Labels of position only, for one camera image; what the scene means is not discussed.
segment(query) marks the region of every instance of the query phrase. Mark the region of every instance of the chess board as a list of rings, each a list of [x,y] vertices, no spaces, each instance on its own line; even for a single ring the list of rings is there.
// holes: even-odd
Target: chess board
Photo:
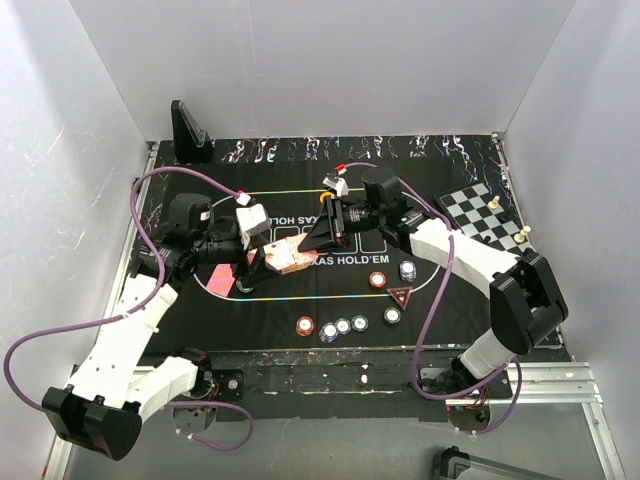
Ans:
[[[515,209],[505,208],[503,199],[497,208],[489,208],[494,196],[484,183],[479,182],[436,196],[436,202],[453,226],[474,240],[515,255],[533,248],[528,240],[518,244],[513,239],[521,229]]]

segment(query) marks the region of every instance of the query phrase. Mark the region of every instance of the blue poker chip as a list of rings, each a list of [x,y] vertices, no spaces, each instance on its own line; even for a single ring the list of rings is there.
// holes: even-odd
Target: blue poker chip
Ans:
[[[336,321],[336,329],[338,330],[338,333],[342,335],[349,333],[351,331],[351,322],[346,318],[339,318]]]
[[[400,278],[405,282],[414,282],[416,277],[418,276],[418,270],[416,269],[416,264],[413,262],[402,262],[400,264]]]
[[[320,341],[323,343],[333,342],[336,338],[338,338],[338,335],[338,329],[333,323],[325,323],[318,333]]]

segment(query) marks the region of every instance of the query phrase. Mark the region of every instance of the red poker chip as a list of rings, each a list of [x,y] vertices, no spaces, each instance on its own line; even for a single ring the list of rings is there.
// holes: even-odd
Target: red poker chip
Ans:
[[[369,275],[369,285],[373,288],[382,288],[387,283],[387,277],[382,272],[373,272]]]
[[[301,337],[308,337],[313,333],[313,327],[311,317],[300,317],[296,323],[296,333]]]

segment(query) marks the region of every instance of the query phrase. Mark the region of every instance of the white wall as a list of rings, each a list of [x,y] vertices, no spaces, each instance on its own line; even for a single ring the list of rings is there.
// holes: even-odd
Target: white wall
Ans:
[[[35,329],[102,316],[146,144],[67,0],[0,2],[0,354]],[[15,355],[40,401],[96,331]],[[39,478],[53,430],[0,381],[0,477]]]
[[[575,0],[71,0],[147,139],[506,129]]]
[[[640,478],[640,5],[578,0],[506,136],[536,247],[569,303],[628,478]]]

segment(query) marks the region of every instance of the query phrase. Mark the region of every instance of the green poker chip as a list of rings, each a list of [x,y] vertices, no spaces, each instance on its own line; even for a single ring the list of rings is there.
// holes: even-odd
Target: green poker chip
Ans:
[[[356,332],[364,332],[369,328],[369,320],[364,315],[356,315],[351,319],[351,328]]]
[[[400,321],[400,310],[394,307],[389,307],[384,311],[384,321],[390,325],[395,325]]]

